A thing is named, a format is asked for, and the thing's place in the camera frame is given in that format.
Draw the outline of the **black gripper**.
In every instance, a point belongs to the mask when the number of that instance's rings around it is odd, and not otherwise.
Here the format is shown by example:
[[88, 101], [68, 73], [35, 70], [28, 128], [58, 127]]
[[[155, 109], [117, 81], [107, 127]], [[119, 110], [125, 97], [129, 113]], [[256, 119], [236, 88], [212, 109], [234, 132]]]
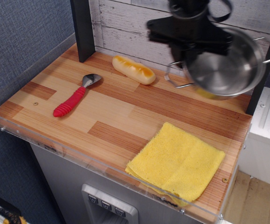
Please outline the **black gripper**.
[[147, 22], [149, 39], [169, 44], [174, 61], [182, 69], [188, 66], [191, 50], [227, 55], [233, 36], [215, 26], [209, 17], [208, 8], [191, 17], [176, 10], [172, 16]]

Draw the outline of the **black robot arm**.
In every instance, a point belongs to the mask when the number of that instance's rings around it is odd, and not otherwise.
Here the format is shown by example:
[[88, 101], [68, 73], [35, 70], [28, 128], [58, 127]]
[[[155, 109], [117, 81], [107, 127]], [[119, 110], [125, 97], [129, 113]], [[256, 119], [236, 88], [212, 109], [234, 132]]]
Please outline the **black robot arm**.
[[228, 13], [216, 17], [210, 13], [209, 3], [208, 0], [169, 1], [171, 16], [147, 22], [149, 40], [167, 44], [174, 62], [191, 64], [204, 52], [226, 56], [233, 37], [211, 21], [227, 20], [233, 7], [224, 0]]

